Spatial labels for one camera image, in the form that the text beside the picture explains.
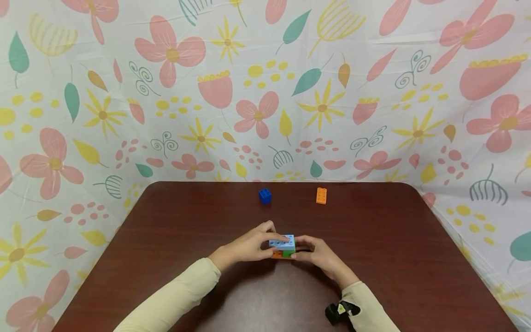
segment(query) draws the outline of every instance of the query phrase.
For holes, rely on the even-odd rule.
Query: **hand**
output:
[[[271,258],[276,248],[266,250],[260,248],[263,242],[269,240],[289,241],[287,237],[276,233],[275,225],[269,220],[243,234],[231,243],[221,246],[209,258],[221,272],[240,261],[250,262]]]
[[[358,282],[358,277],[352,270],[330,249],[326,242],[316,237],[302,235],[295,238],[297,252],[292,258],[314,264],[323,270],[327,277],[334,280],[341,290]]]

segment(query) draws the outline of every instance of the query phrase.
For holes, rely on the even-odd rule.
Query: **floral fabric backdrop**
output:
[[[531,3],[0,0],[0,330],[50,331],[155,181],[416,188],[531,330]]]

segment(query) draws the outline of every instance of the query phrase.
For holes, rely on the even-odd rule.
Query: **tabletop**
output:
[[[315,203],[318,187],[327,203]],[[268,188],[266,206],[258,191]],[[401,332],[516,331],[418,193],[401,183],[158,182],[146,188],[54,332],[112,331],[195,260],[271,219],[312,235],[363,280]],[[348,331],[340,290],[288,260],[239,263],[171,331]]]

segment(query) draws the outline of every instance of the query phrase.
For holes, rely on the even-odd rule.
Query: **beige sleeve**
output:
[[[114,332],[167,332],[182,315],[199,305],[220,275],[210,259],[196,261],[142,302]]]
[[[343,301],[361,309],[359,314],[349,317],[356,332],[400,332],[364,283],[357,282],[348,286],[341,295]]]

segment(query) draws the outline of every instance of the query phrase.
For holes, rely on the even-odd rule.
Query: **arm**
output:
[[[342,289],[342,300],[355,304],[361,312],[350,317],[357,332],[400,332],[387,316],[382,305],[371,290],[354,272],[328,247],[322,239],[303,235],[295,238],[298,250],[292,258],[311,262],[321,268],[329,278]]]
[[[276,248],[261,250],[264,241],[286,241],[272,221],[260,224],[233,242],[221,246],[208,258],[190,265],[177,278],[156,291],[133,310],[114,332],[166,332],[182,315],[199,305],[218,283],[220,275],[239,261],[271,258]]]

